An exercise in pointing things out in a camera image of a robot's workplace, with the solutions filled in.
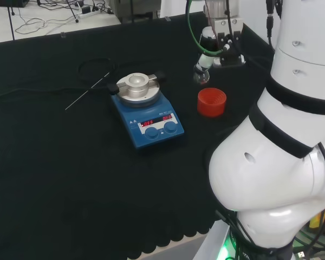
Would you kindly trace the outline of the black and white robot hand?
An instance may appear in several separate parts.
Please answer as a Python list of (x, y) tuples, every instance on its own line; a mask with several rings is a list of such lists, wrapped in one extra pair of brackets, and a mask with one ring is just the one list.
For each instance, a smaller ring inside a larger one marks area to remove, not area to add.
[[(198, 43), (208, 51), (219, 50), (217, 36), (213, 32), (211, 26), (205, 27), (202, 30)], [(201, 53), (199, 55), (199, 60), (194, 67), (194, 71), (199, 75), (206, 73), (212, 67), (214, 59), (214, 57)]]

